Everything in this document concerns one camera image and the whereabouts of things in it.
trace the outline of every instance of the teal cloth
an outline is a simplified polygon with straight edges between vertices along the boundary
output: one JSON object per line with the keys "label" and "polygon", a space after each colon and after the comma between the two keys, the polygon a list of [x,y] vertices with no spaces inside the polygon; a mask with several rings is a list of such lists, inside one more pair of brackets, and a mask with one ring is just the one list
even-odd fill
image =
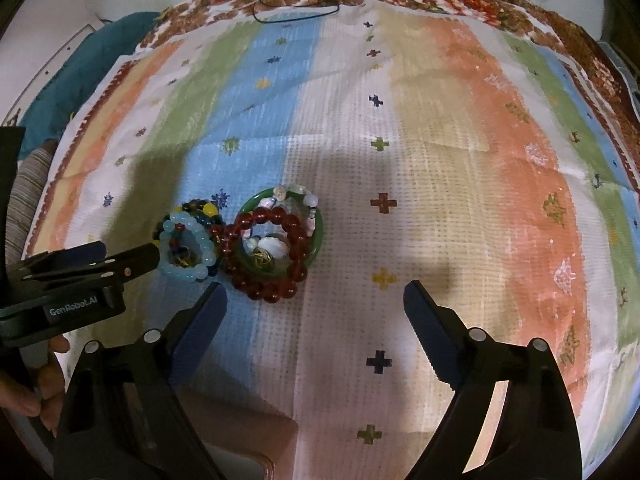
{"label": "teal cloth", "polygon": [[84,38],[24,113],[20,126],[27,131],[18,160],[48,139],[60,140],[71,114],[91,97],[119,56],[133,53],[157,16],[157,12],[136,12]]}

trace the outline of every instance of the orange stripe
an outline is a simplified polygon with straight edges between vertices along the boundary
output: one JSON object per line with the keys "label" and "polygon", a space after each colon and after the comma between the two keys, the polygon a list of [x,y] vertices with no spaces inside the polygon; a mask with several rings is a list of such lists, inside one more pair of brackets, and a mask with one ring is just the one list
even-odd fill
{"label": "orange stripe", "polygon": [[[479,127],[489,142],[493,166],[500,174],[501,182],[495,185],[506,187],[507,200],[499,206],[511,238],[506,253],[508,285],[521,320],[512,341],[527,344],[533,337],[542,336],[558,355],[571,326],[576,335],[588,334],[589,327],[580,234],[567,183],[558,171],[556,154],[528,115],[518,91],[502,74],[497,60],[480,45],[471,30],[462,22],[424,20],[449,69],[469,89]],[[455,28],[462,29],[464,34],[456,35]],[[486,78],[493,78],[494,83]],[[537,146],[537,155],[546,159],[544,168],[527,161],[528,146]],[[545,200],[553,194],[566,211],[558,217],[564,225],[550,218],[543,208]],[[570,261],[575,273],[569,293],[554,281],[564,260]],[[561,367],[576,414],[584,399],[589,359],[589,342],[584,336],[580,339],[574,364]]]}
{"label": "orange stripe", "polygon": [[72,218],[78,208],[82,186],[101,164],[109,141],[124,117],[136,105],[149,80],[180,47],[181,41],[164,44],[129,72],[127,78],[102,105],[82,137],[60,179],[52,184],[53,199],[44,219],[34,252],[54,251],[65,246]]}

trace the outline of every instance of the blue gripper pad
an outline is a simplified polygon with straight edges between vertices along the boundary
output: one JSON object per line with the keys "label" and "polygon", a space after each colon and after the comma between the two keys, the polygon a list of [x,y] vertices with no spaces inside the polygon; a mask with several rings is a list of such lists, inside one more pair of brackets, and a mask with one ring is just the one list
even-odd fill
{"label": "blue gripper pad", "polygon": [[457,391],[466,379],[460,363],[466,326],[453,310],[438,306],[418,280],[405,286],[403,299],[404,312],[438,380]]}
{"label": "blue gripper pad", "polygon": [[189,382],[226,314],[226,292],[213,282],[196,304],[181,310],[164,330],[172,359],[168,383],[175,390]]}

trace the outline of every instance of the white bead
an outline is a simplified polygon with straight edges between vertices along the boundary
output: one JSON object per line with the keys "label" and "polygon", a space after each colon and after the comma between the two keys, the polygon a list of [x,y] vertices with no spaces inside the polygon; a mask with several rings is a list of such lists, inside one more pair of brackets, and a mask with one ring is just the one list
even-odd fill
{"label": "white bead", "polygon": [[289,186],[289,191],[292,193],[297,193],[298,195],[306,195],[308,190],[304,186],[300,186],[300,184],[292,184]]}
{"label": "white bead", "polygon": [[312,236],[315,230],[316,230],[316,219],[307,218],[306,219],[306,235]]}
{"label": "white bead", "polygon": [[263,207],[265,209],[271,209],[276,205],[276,199],[273,196],[268,196],[267,198],[263,198],[260,200],[258,206]]}
{"label": "white bead", "polygon": [[258,246],[258,238],[249,238],[246,242],[246,248],[251,253]]}
{"label": "white bead", "polygon": [[273,195],[278,202],[284,202],[287,199],[287,188],[284,186],[276,186],[273,188]]}
{"label": "white bead", "polygon": [[307,207],[317,207],[318,197],[315,195],[305,195],[305,199],[302,201]]}

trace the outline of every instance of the red beaded bracelet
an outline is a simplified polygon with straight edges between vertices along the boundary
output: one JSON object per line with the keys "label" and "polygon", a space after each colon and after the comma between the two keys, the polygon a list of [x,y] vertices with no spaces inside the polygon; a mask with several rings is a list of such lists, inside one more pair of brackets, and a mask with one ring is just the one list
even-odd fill
{"label": "red beaded bracelet", "polygon": [[[284,232],[287,233],[287,239],[291,244],[289,258],[292,264],[287,267],[287,278],[260,282],[242,270],[234,255],[238,250],[238,244],[242,243],[241,232],[251,229],[255,224],[266,224],[267,222],[281,225]],[[302,283],[306,279],[304,261],[309,256],[306,229],[302,227],[300,219],[296,215],[287,213],[284,208],[279,206],[271,210],[257,207],[251,212],[240,213],[233,224],[228,224],[224,228],[220,235],[218,251],[225,258],[223,269],[232,276],[231,284],[254,301],[264,300],[267,303],[277,303],[280,298],[289,300],[298,291],[296,284]]]}

